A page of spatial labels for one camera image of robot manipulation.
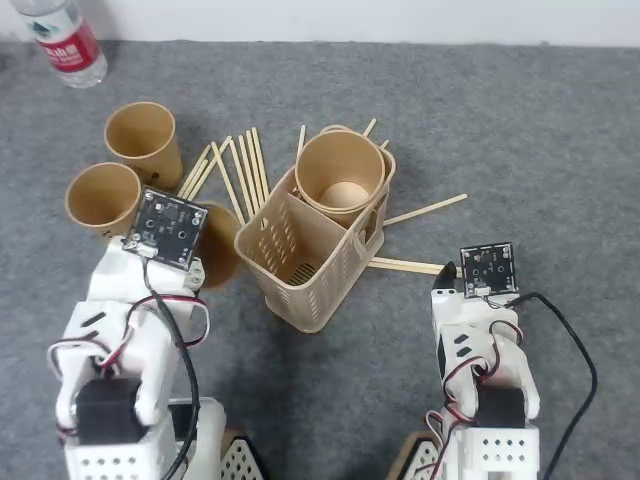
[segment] red bottle label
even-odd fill
[[[84,70],[96,61],[100,55],[100,46],[86,20],[68,38],[56,43],[47,43],[38,39],[53,68],[64,73]]]

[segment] plastic bottle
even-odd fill
[[[87,88],[102,81],[107,61],[74,0],[11,0],[62,81]]]

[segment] wooden chopstick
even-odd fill
[[[375,127],[375,126],[376,126],[376,122],[377,122],[377,121],[378,121],[378,120],[377,120],[377,119],[375,119],[375,118],[372,118],[372,119],[371,119],[371,121],[369,122],[369,125],[367,125],[367,128],[365,128],[365,129],[364,129],[364,132],[362,132],[362,134],[363,134],[365,137],[368,137],[368,136],[369,136],[369,134],[371,133],[371,130],[373,130],[373,127]]]
[[[437,275],[444,268],[444,265],[435,263],[411,262],[408,260],[397,260],[395,258],[373,257],[369,262],[370,267],[387,268],[390,270],[402,270],[405,272],[425,273],[428,275]],[[462,276],[460,267],[456,267],[458,277]]]
[[[247,190],[247,182],[244,181],[244,174],[242,173],[242,166],[240,165],[240,159],[238,158],[238,150],[236,150],[236,144],[231,139],[231,143],[229,144],[231,147],[231,155],[233,156],[233,163],[236,166],[236,173],[238,174],[238,180],[240,181],[240,188],[242,189],[242,196],[244,197],[244,205],[247,209],[247,214],[249,218],[252,218],[255,215],[253,211],[253,205],[251,204],[251,199],[249,198],[249,191]]]
[[[251,167],[249,166],[249,159],[247,157],[247,147],[244,144],[244,137],[238,135],[238,142],[240,143],[240,153],[242,154],[242,163],[244,164],[244,175],[249,185],[249,193],[251,194],[251,201],[253,202],[253,214],[255,215],[260,210],[260,204],[256,197],[256,188],[253,184],[253,175],[251,175]]]
[[[231,181],[229,180],[229,175],[227,175],[227,169],[224,166],[224,161],[222,160],[222,155],[218,150],[218,146],[211,142],[211,148],[213,148],[213,153],[215,155],[215,161],[220,165],[220,174],[222,175],[222,180],[224,181],[225,186],[227,187],[227,193],[229,194],[229,198],[231,199],[231,204],[233,205],[233,209],[236,211],[236,216],[238,220],[242,223],[242,225],[246,225],[246,221],[244,216],[242,215],[242,210],[240,210],[240,205],[238,205],[238,199],[236,198],[236,193],[233,191],[233,185],[231,185]]]
[[[227,137],[226,140],[222,143],[222,146],[220,147],[220,154],[222,155],[222,152],[224,152],[227,149],[227,146],[229,145],[230,142],[230,138],[231,137]],[[187,190],[184,193],[184,197],[187,200],[193,200],[196,195],[198,194],[198,192],[200,191],[200,189],[202,188],[202,185],[204,185],[204,182],[207,181],[207,178],[209,178],[209,175],[211,175],[211,172],[213,171],[213,169],[215,168],[216,164],[218,162],[216,161],[215,157],[213,158],[213,160],[211,160],[208,165],[207,168],[204,169],[204,171],[202,172],[202,175],[200,175],[200,177],[197,177],[194,180],[194,185],[193,188],[191,188],[190,190]]]
[[[304,147],[304,136],[307,132],[307,126],[306,125],[302,125],[300,127],[300,135],[298,136],[298,153],[296,154],[296,158],[298,158],[300,156],[300,152],[302,151],[302,148]]]
[[[413,210],[412,212],[407,212],[407,213],[403,213],[402,215],[398,215],[397,217],[388,218],[384,221],[382,225],[385,227],[388,227],[389,225],[393,225],[394,223],[402,222],[404,220],[409,220],[410,218],[417,217],[418,215],[423,215],[425,213],[433,212],[438,208],[446,207],[447,205],[451,205],[452,203],[460,202],[468,197],[469,195],[467,195],[466,193],[463,193],[462,195],[456,195],[455,197],[451,197],[447,200],[443,200],[441,202],[427,205],[426,207]]]
[[[262,147],[260,146],[260,138],[258,138],[258,130],[256,127],[251,129],[253,135],[253,144],[256,149],[256,156],[258,157],[258,170],[260,171],[260,181],[262,182],[262,192],[264,194],[264,201],[269,198],[269,183],[267,182],[267,172],[264,169],[264,159],[262,158]]]
[[[251,169],[253,170],[253,184],[256,187],[256,195],[258,197],[258,204],[262,207],[264,205],[264,192],[260,183],[260,171],[258,170],[258,161],[256,160],[256,151],[253,147],[253,139],[251,131],[245,132],[247,138],[247,146],[249,147],[249,157],[251,158]]]
[[[193,182],[195,182],[194,179],[202,173],[202,170],[205,168],[208,162],[207,155],[209,154],[209,150],[211,150],[211,145],[207,144],[207,146],[204,147],[204,150],[202,150],[202,153],[200,154],[200,157],[196,161],[195,165],[191,169],[191,172],[189,172],[189,175],[187,176],[187,178],[185,178],[182,187],[180,187],[180,190],[178,190],[178,197],[184,198],[185,192],[190,190],[193,186]]]

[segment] black sensor board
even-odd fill
[[[206,219],[206,208],[145,188],[123,249],[186,271]]]
[[[460,249],[465,298],[517,293],[511,242]]]

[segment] white wall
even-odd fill
[[[634,0],[80,0],[100,38],[640,46]],[[0,0],[0,38],[28,38]]]

